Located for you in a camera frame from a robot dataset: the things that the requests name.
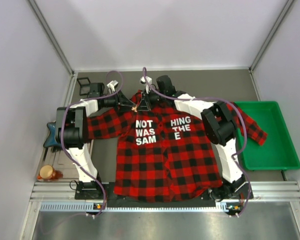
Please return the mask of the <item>red black plaid shirt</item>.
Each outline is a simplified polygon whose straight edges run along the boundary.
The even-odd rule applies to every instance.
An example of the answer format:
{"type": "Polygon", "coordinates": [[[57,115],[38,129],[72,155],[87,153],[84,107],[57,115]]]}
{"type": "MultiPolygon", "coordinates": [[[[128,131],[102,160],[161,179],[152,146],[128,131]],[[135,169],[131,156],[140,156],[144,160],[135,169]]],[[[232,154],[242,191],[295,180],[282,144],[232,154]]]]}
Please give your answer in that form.
{"type": "Polygon", "coordinates": [[[114,193],[148,202],[185,201],[222,185],[201,119],[165,101],[150,111],[111,108],[87,119],[91,140],[117,138],[114,193]]]}

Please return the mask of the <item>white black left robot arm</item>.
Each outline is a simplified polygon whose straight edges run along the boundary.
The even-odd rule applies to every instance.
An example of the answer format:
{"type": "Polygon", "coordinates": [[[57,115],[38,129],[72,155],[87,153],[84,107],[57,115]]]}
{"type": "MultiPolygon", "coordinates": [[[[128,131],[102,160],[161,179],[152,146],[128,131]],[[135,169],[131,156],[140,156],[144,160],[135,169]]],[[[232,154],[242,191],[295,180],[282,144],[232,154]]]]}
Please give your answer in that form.
{"type": "Polygon", "coordinates": [[[89,152],[89,134],[87,118],[102,108],[113,107],[119,113],[127,112],[136,106],[120,90],[116,91],[118,82],[111,81],[107,85],[101,82],[80,84],[80,103],[69,109],[59,107],[56,110],[54,138],[65,148],[65,153],[78,172],[75,182],[76,200],[100,200],[104,197],[101,181],[96,167],[92,163],[89,152]]]}

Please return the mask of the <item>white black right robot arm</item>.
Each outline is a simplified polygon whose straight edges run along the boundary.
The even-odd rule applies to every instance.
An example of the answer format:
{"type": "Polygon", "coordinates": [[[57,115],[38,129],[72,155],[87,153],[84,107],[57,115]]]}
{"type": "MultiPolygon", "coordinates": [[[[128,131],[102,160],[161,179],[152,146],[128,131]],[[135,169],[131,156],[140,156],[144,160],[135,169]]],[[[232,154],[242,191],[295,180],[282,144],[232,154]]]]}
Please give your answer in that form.
{"type": "Polygon", "coordinates": [[[205,135],[216,147],[222,167],[222,186],[209,190],[210,198],[221,201],[233,198],[246,184],[236,153],[237,124],[227,103],[218,99],[208,101],[196,98],[184,91],[177,91],[171,79],[163,75],[156,80],[158,90],[151,86],[152,79],[142,76],[140,83],[145,86],[141,93],[139,110],[151,110],[159,101],[167,101],[178,111],[188,113],[202,120],[205,135]]]}

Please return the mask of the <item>small gold brooch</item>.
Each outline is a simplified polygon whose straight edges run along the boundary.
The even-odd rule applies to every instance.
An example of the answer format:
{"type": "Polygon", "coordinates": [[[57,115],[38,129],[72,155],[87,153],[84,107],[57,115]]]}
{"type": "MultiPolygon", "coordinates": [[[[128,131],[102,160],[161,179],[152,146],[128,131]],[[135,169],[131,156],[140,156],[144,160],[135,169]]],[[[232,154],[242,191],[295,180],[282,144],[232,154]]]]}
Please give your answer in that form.
{"type": "Polygon", "coordinates": [[[134,107],[131,108],[131,110],[132,110],[133,112],[137,113],[137,112],[138,112],[138,107],[137,107],[137,106],[134,106],[134,107]]]}

